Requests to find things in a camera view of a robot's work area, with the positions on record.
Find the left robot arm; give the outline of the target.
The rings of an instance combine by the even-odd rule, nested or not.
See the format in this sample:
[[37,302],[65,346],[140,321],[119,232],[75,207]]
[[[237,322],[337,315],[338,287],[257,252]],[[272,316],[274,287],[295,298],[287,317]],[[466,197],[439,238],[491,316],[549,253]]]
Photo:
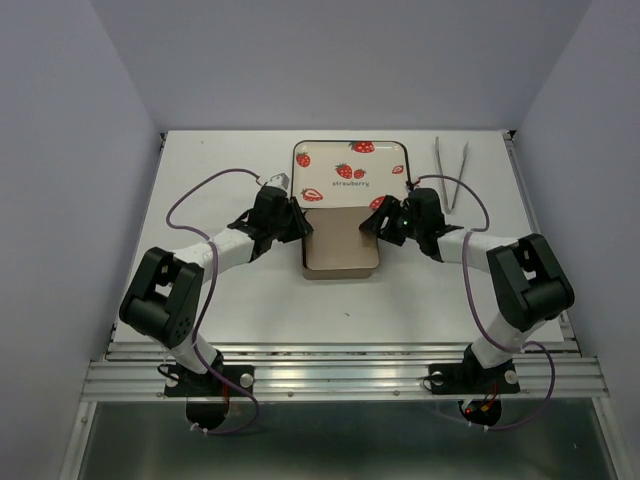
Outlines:
[[305,238],[312,227],[296,199],[265,185],[252,208],[214,237],[178,251],[153,247],[143,255],[119,307],[119,320],[154,340],[188,371],[199,393],[215,392],[223,377],[222,355],[199,333],[217,277],[249,264],[275,242]]

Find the gold tin lid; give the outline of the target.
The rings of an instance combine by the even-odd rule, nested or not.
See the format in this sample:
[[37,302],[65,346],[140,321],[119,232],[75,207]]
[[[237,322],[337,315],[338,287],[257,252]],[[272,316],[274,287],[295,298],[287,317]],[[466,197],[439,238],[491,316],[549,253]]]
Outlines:
[[303,241],[303,266],[309,279],[369,277],[379,267],[378,241],[359,227],[373,214],[369,207],[312,209],[306,220],[313,228]]

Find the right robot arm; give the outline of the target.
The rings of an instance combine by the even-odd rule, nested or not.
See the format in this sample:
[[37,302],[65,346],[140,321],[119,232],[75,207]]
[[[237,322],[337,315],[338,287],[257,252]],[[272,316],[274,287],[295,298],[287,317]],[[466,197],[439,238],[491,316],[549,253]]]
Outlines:
[[484,229],[448,223],[439,196],[419,188],[404,200],[386,196],[360,226],[362,232],[401,246],[415,241],[434,261],[461,265],[464,286],[470,270],[487,273],[498,306],[488,326],[464,351],[459,363],[433,364],[426,387],[435,395],[478,395],[520,390],[514,356],[530,337],[574,304],[574,290],[547,240],[540,234],[520,239],[496,237]]

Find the metal serving tongs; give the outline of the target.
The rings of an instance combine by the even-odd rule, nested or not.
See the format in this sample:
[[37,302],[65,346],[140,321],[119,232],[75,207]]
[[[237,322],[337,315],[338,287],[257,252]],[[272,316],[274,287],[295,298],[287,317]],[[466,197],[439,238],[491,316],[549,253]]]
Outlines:
[[[459,155],[460,160],[459,160],[459,165],[457,169],[457,175],[455,176],[455,178],[458,181],[462,180],[462,177],[465,173],[466,166],[468,163],[468,155],[469,155],[469,143],[465,142],[460,149],[460,155]],[[453,190],[452,191],[448,190],[448,186],[447,186],[448,180],[446,179],[446,176],[453,177],[453,173],[445,169],[445,162],[442,157],[442,142],[439,136],[436,136],[434,139],[434,158],[435,158],[436,173],[440,175],[439,188],[440,188],[440,193],[442,195],[443,207],[445,212],[450,214],[455,210],[457,206],[458,199],[460,196],[461,185],[459,183],[456,183],[455,181],[452,181]]]

